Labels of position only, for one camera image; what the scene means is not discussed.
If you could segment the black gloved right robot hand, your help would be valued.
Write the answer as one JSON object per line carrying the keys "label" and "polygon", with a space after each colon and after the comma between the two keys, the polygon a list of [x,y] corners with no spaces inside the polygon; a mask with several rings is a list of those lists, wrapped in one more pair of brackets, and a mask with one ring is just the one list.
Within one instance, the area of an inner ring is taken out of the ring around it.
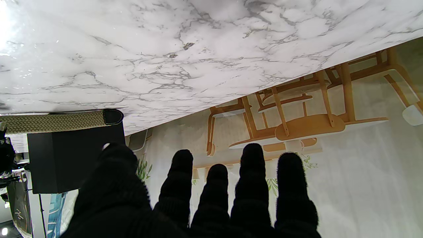
{"label": "black gloved right robot hand", "polygon": [[11,139],[6,137],[7,125],[0,123],[0,174],[11,173],[15,167],[15,150]]}

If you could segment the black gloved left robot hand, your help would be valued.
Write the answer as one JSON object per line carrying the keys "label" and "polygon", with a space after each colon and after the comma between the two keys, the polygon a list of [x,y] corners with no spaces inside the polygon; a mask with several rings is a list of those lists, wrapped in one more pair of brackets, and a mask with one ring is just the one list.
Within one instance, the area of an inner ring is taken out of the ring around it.
{"label": "black gloved left robot hand", "polygon": [[320,238],[316,206],[308,196],[303,162],[286,152],[277,167],[276,221],[271,224],[263,149],[244,147],[232,210],[228,170],[213,165],[193,218],[190,214],[193,156],[177,151],[154,208],[136,176],[138,160],[123,144],[104,146],[80,188],[62,238]]}

